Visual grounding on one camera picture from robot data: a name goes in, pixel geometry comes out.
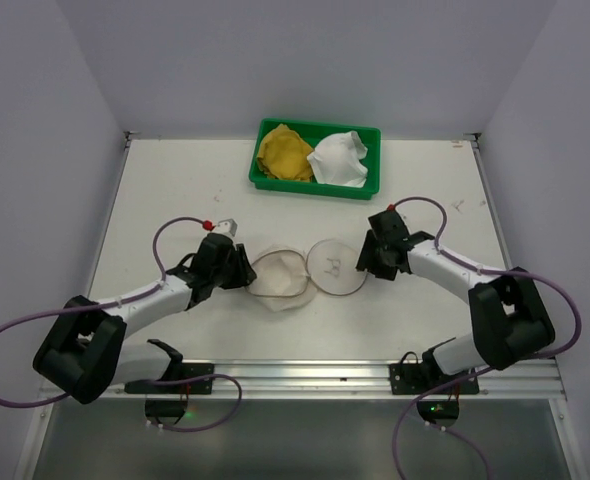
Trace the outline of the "white bra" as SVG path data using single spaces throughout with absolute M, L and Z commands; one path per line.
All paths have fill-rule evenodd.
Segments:
M 352 130 L 322 139 L 307 156 L 307 161 L 320 184 L 362 188 L 368 168 L 361 161 L 367 153 L 358 133 Z

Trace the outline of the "yellow bra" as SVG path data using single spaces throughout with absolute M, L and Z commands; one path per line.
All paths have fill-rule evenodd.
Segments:
M 279 124 L 262 138 L 256 163 L 270 179 L 311 182 L 314 174 L 308 156 L 312 152 L 296 131 Z

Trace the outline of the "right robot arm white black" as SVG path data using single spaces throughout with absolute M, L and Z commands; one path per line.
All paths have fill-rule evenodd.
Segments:
M 471 374 L 478 367 L 496 370 L 523 360 L 555 340 L 555 329 L 532 279 L 521 269 L 484 274 L 484 266 L 467 268 L 435 237 L 412 233 L 401 215 L 387 209 L 368 219 L 356 269 L 393 281 L 399 273 L 415 275 L 442 287 L 469 308 L 471 332 L 448 339 L 391 366 L 395 381 L 420 393 Z

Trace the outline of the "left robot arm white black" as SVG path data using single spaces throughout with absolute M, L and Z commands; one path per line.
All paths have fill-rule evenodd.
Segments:
M 150 295 L 140 290 L 135 301 L 114 307 L 101 307 L 84 296 L 69 300 L 38 348 L 33 369 L 81 404 L 115 384 L 133 383 L 137 393 L 172 392 L 188 377 L 183 355 L 157 339 L 129 347 L 124 340 L 196 307 L 217 288 L 245 288 L 255 279 L 244 245 L 210 233 L 190 264 L 167 270 L 161 287 Z

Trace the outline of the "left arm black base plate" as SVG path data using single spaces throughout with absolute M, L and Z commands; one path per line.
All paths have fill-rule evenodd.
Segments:
M 182 363 L 171 366 L 170 370 L 162 377 L 162 381 L 194 379 L 214 373 L 215 365 L 212 363 Z M 124 387 L 124 391 L 127 394 L 140 395 L 210 395 L 212 392 L 212 383 L 212 378 L 173 386 L 155 386 L 150 382 L 135 381 L 127 383 Z

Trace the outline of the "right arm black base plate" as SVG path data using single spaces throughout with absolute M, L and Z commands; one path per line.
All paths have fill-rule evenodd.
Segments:
M 389 383 L 393 395 L 419 395 L 428 390 L 460 380 L 475 372 L 465 370 L 456 375 L 429 372 L 421 363 L 391 363 L 388 365 Z

